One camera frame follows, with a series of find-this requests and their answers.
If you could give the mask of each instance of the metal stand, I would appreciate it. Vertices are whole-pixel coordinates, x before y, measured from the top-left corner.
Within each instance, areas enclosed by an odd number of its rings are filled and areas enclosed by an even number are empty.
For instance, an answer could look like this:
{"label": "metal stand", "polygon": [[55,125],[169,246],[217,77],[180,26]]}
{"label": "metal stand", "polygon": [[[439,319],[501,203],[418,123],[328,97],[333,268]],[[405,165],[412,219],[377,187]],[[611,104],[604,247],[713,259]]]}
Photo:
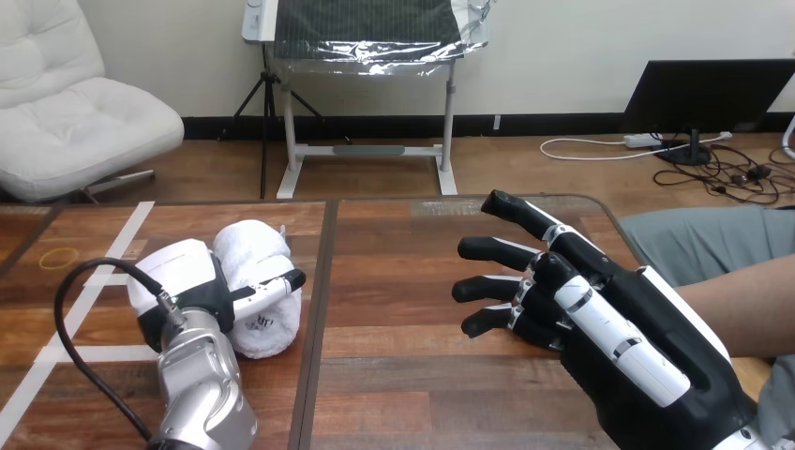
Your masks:
{"label": "metal stand", "polygon": [[108,189],[118,188],[119,186],[123,186],[144,179],[154,180],[155,171],[150,169],[148,171],[128,173],[127,175],[115,176],[110,180],[86,186],[80,189],[80,192],[82,192],[91,202],[99,203],[99,201],[94,197],[95,194],[99,194],[99,192],[104,192]]}
{"label": "metal stand", "polygon": [[[270,121],[276,118],[276,106],[274,104],[273,85],[274,83],[282,84],[282,81],[278,77],[278,75],[271,73],[270,67],[268,66],[267,51],[265,50],[264,45],[262,46],[262,63],[264,64],[265,70],[260,73],[260,79],[257,81],[256,84],[254,84],[254,87],[251,89],[251,92],[248,93],[246,99],[243,100],[243,103],[240,105],[240,108],[238,108],[237,111],[234,113],[234,116],[232,117],[232,127],[222,129],[220,136],[218,136],[218,140],[225,141],[233,137],[231,136],[233,134],[233,130],[239,126],[240,114],[246,108],[246,106],[251,101],[251,99],[254,98],[254,94],[256,94],[258,90],[260,90],[260,86],[262,86],[264,83],[265,111],[262,113],[262,173],[260,175],[260,198],[264,199],[265,172],[267,167],[266,151],[268,147],[268,126],[270,124]],[[304,105],[304,107],[307,108],[309,112],[315,116],[316,119],[318,119],[318,122],[320,122],[324,126],[326,125],[325,118],[323,117],[323,115],[320,114],[318,110],[314,109],[312,105],[310,105],[306,100],[304,100],[301,96],[299,96],[297,93],[293,91],[291,91],[291,96],[296,100],[298,100],[299,103]],[[351,139],[348,136],[343,136],[343,138],[345,139],[346,143],[348,144],[352,143]]]}
{"label": "metal stand", "polygon": [[792,136],[793,131],[795,131],[795,116],[792,117],[792,122],[789,122],[789,127],[787,127],[787,131],[784,132],[784,137],[781,138],[781,148],[784,150],[784,153],[786,153],[788,157],[795,159],[795,152],[789,148],[789,137]]}
{"label": "metal stand", "polygon": [[444,103],[444,133],[442,145],[433,147],[404,147],[402,145],[335,145],[308,146],[295,143],[295,127],[293,125],[294,92],[289,82],[281,83],[284,96],[284,132],[287,141],[288,165],[278,188],[277,199],[287,200],[293,197],[298,184],[298,176],[305,157],[432,157],[436,160],[439,175],[439,187],[442,195],[456,195],[456,179],[450,163],[450,148],[453,143],[453,98],[456,94],[456,66],[450,64],[447,79],[447,97]]}

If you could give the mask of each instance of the tripod stand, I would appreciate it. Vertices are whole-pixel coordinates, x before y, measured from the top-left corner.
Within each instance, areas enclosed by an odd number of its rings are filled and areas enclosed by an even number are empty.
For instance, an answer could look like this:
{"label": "tripod stand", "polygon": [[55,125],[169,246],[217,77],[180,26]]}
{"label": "tripod stand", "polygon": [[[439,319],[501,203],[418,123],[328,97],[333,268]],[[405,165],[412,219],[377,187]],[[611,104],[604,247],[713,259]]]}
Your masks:
{"label": "tripod stand", "polygon": [[[267,168],[267,146],[268,146],[268,125],[272,119],[276,117],[276,106],[274,104],[274,91],[273,85],[274,83],[278,83],[281,85],[281,79],[275,73],[271,73],[270,67],[268,66],[268,57],[267,51],[265,50],[265,46],[262,45],[262,64],[265,67],[265,70],[260,73],[260,79],[254,84],[254,87],[251,89],[251,92],[248,93],[246,99],[243,100],[243,103],[240,105],[240,108],[234,113],[232,117],[232,126],[230,128],[224,128],[221,130],[220,136],[218,136],[219,141],[225,141],[227,139],[232,139],[233,131],[235,128],[238,127],[240,122],[240,114],[246,108],[248,103],[254,97],[254,94],[260,90],[260,87],[265,84],[264,89],[264,100],[265,100],[265,109],[262,113],[262,173],[260,175],[260,199],[265,198],[265,169]],[[310,105],[306,100],[304,100],[301,96],[299,96],[295,91],[291,90],[290,93],[292,97],[298,100],[299,103],[304,105],[305,108],[312,113],[315,118],[318,120],[318,123],[322,126],[326,126],[325,117],[318,112],[318,110],[314,109],[312,105]],[[346,135],[342,136],[345,139],[345,142],[350,145],[353,143],[351,138]]]}

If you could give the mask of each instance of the prosthetic hand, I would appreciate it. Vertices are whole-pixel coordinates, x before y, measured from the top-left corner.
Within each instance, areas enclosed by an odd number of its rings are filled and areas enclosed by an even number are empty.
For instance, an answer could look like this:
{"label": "prosthetic hand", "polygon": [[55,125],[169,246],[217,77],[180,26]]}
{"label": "prosthetic hand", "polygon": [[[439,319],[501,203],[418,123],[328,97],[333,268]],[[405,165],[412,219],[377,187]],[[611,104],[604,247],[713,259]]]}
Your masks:
{"label": "prosthetic hand", "polygon": [[573,228],[504,192],[491,192],[482,211],[546,241],[548,252],[495,237],[462,239],[462,258],[525,273],[456,283],[459,303],[506,302],[467,318],[465,334],[507,328],[559,353],[623,449],[770,449],[750,426],[755,404],[726,348],[651,267],[622,269]]}
{"label": "prosthetic hand", "polygon": [[163,288],[155,297],[132,278],[127,285],[146,343],[160,353],[157,371],[167,405],[159,432],[146,448],[248,449],[257,420],[224,334],[300,288],[306,276],[292,270],[229,292],[218,259],[194,239],[165,247],[137,267]]}

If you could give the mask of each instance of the power strip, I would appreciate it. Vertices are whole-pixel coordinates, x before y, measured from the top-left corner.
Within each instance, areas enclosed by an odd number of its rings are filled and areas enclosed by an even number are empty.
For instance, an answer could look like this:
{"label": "power strip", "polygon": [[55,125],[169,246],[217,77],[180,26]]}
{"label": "power strip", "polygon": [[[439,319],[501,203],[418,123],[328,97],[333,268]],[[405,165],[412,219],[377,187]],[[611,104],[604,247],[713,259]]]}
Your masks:
{"label": "power strip", "polygon": [[623,137],[623,144],[627,148],[654,147],[660,145],[660,140],[652,137],[651,134],[628,134]]}
{"label": "power strip", "polygon": [[[723,141],[724,139],[731,138],[731,133],[728,131],[721,131],[719,138],[707,140],[706,142]],[[623,137],[623,144],[626,148],[641,148],[641,147],[654,147],[655,145],[662,145],[659,139],[655,139],[651,134],[628,134]]]}

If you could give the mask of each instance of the white frame stand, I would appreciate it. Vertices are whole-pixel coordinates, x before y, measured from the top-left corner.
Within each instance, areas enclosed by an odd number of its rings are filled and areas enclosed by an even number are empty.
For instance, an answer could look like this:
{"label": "white frame stand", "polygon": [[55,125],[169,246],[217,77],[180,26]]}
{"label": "white frame stand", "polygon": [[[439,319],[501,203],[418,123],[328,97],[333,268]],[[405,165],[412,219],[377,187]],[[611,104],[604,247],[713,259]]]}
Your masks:
{"label": "white frame stand", "polygon": [[[392,153],[379,153],[374,149],[377,145],[368,145],[368,149],[372,151],[357,152],[357,156],[373,157],[373,156],[395,156],[395,157],[432,157],[436,160],[436,170],[439,174],[439,187],[442,195],[457,195],[456,178],[453,175],[453,165],[450,163],[450,148],[453,144],[453,97],[456,94],[455,75],[456,63],[452,62],[450,65],[450,75],[447,79],[447,97],[444,103],[444,134],[442,138],[442,145],[434,145],[432,147],[401,147],[402,152],[399,154]],[[335,152],[333,146],[309,146],[295,143],[295,126],[293,124],[293,96],[291,94],[290,83],[283,82],[281,84],[281,92],[284,102],[284,130],[287,141],[287,169],[284,171],[284,177],[281,179],[281,185],[278,187],[276,198],[279,200],[289,200],[295,193],[295,187],[298,185],[298,176],[301,174],[301,167],[304,165],[304,158],[306,157],[351,157],[348,154],[338,154]]]}
{"label": "white frame stand", "polygon": [[789,148],[789,137],[792,136],[793,131],[795,131],[795,116],[792,117],[792,122],[789,122],[789,127],[787,127],[787,131],[784,132],[784,137],[781,138],[781,148],[784,150],[784,153],[786,153],[788,157],[795,159],[795,152]]}

